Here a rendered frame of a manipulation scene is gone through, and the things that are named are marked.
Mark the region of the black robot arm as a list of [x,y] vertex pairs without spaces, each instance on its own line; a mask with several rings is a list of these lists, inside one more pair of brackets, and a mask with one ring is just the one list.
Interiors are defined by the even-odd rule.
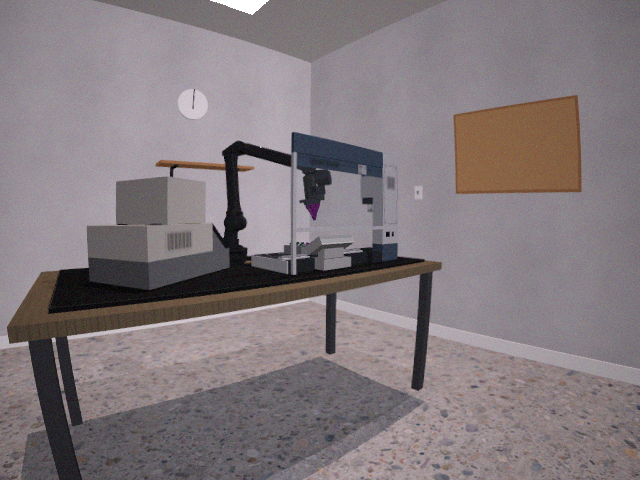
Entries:
[[245,154],[291,167],[291,155],[241,141],[234,142],[222,151],[226,168],[228,202],[226,217],[224,219],[226,232],[224,232],[223,239],[229,246],[229,249],[243,249],[243,246],[239,245],[237,233],[233,232],[243,230],[247,225],[247,220],[243,217],[243,211],[241,211],[240,207],[237,167],[238,156]]

